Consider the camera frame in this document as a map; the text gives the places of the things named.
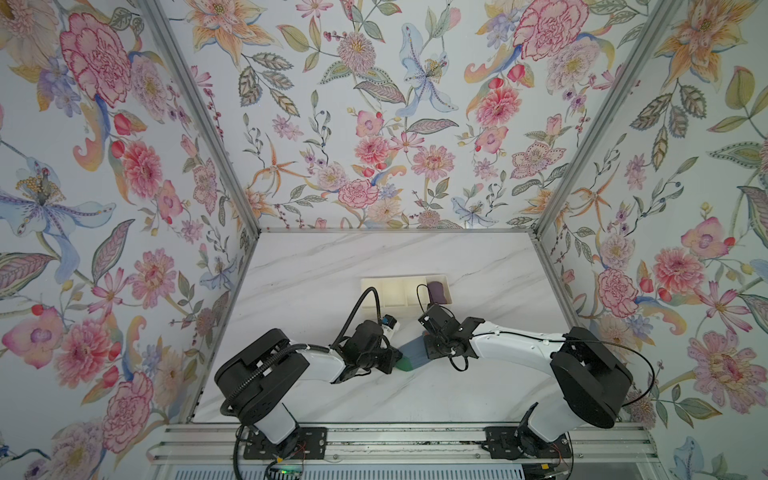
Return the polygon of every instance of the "white marble surface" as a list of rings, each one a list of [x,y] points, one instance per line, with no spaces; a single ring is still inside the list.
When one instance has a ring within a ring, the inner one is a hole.
[[[332,342],[360,295],[361,278],[440,273],[448,276],[459,320],[477,316],[546,333],[567,329],[524,233],[265,233],[213,372],[273,327],[297,342]],[[349,331],[363,319],[359,313]],[[422,331],[415,316],[398,321],[395,346]],[[469,371],[459,373],[439,359],[412,372],[374,370],[339,385],[299,382],[284,402],[300,422],[498,422],[520,419],[554,391],[551,377],[523,366],[470,360]],[[236,421],[219,414],[222,401],[211,374],[194,421]]]

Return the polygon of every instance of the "metal grille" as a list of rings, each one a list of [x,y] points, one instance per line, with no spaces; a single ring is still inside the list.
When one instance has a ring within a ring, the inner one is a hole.
[[[262,465],[241,465],[243,480],[261,480]],[[231,467],[179,465],[174,480],[234,480]],[[274,474],[276,480],[295,475]],[[307,465],[301,480],[525,480],[522,465]]]

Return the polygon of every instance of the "orange lily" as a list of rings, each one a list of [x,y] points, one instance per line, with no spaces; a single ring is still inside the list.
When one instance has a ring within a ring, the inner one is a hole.
[[[275,194],[277,193],[277,191],[280,189],[280,184],[282,183],[282,181],[280,179],[280,172],[283,172],[284,174],[293,175],[294,177],[299,177],[299,178],[308,178],[308,177],[306,175],[300,175],[300,174],[297,174],[296,172],[292,172],[292,171],[286,169],[286,166],[291,165],[291,164],[295,164],[296,163],[295,161],[286,162],[284,164],[278,164],[277,163],[277,153],[275,152],[275,146],[272,145],[272,140],[270,140],[269,137],[267,137],[266,139],[270,141],[270,149],[272,150],[272,164],[269,167],[267,167],[267,168],[263,168],[263,169],[257,171],[256,174],[253,175],[253,181],[250,183],[248,188],[251,188],[253,186],[253,184],[256,183],[256,180],[259,179],[260,175],[274,174],[275,178],[277,179],[277,188],[275,188],[274,193],[272,193],[272,196],[274,197]]]
[[[608,181],[605,182],[605,184],[602,187],[600,187],[597,192],[593,192],[592,190],[589,190],[588,188],[580,188],[580,189],[576,190],[574,193],[572,193],[571,195],[575,195],[575,194],[578,194],[579,192],[581,192],[581,199],[584,200],[586,203],[584,203],[583,205],[581,205],[579,207],[576,207],[575,210],[578,210],[580,208],[584,208],[584,209],[582,211],[580,211],[579,213],[577,213],[577,214],[571,215],[571,217],[578,217],[579,215],[584,215],[585,213],[587,213],[589,211],[589,209],[592,207],[592,205],[594,205],[594,210],[598,214],[598,223],[600,224],[600,228],[603,231],[605,231],[605,229],[603,228],[603,220],[600,217],[600,204],[603,204],[603,205],[605,205],[608,208],[611,208],[611,205],[607,201],[603,200],[603,198],[600,196],[600,194],[602,194],[603,191],[608,187],[608,185],[614,179],[614,176],[616,175],[616,172],[618,172],[618,171],[619,171],[619,169],[618,169],[618,165],[617,165],[616,166],[616,170],[614,170],[614,173],[611,175],[611,178],[609,178]]]

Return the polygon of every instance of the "wall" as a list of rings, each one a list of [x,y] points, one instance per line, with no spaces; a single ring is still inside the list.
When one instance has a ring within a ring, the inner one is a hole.
[[[768,475],[766,17],[681,8],[545,236],[582,323],[657,370],[625,414],[680,480]]]
[[[162,4],[266,230],[530,227],[654,6]]]
[[[0,477],[143,478],[253,237],[131,0],[0,0],[0,85]]]

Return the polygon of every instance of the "cable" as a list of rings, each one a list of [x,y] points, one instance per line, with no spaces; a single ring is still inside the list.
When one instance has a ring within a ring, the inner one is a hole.
[[[622,408],[624,408],[625,406],[632,405],[635,402],[639,402],[646,395],[648,395],[650,393],[650,391],[652,390],[652,388],[654,387],[654,385],[656,385],[656,370],[654,370],[654,366],[650,362],[650,360],[647,359],[645,357],[645,355],[643,355],[642,353],[638,352],[637,350],[632,349],[632,348],[630,348],[628,346],[625,346],[625,345],[621,345],[620,343],[606,342],[604,340],[581,340],[581,339],[552,340],[552,339],[542,339],[542,338],[538,338],[538,337],[535,337],[535,336],[525,335],[524,333],[517,333],[517,332],[499,331],[498,333],[507,333],[508,335],[522,336],[522,337],[525,337],[527,339],[537,340],[539,342],[543,342],[544,340],[547,340],[550,343],[603,343],[604,345],[617,346],[619,348],[626,349],[626,350],[629,350],[630,352],[638,354],[640,356],[640,358],[645,360],[645,362],[648,364],[648,368],[650,368],[650,377],[651,377],[650,378],[650,385],[648,386],[648,389],[645,392],[643,392],[643,395],[637,397],[636,399],[632,400],[631,402],[624,403],[621,406]],[[496,332],[478,333],[476,335],[471,336],[470,339],[473,339],[476,336],[484,336],[484,335],[496,335]]]

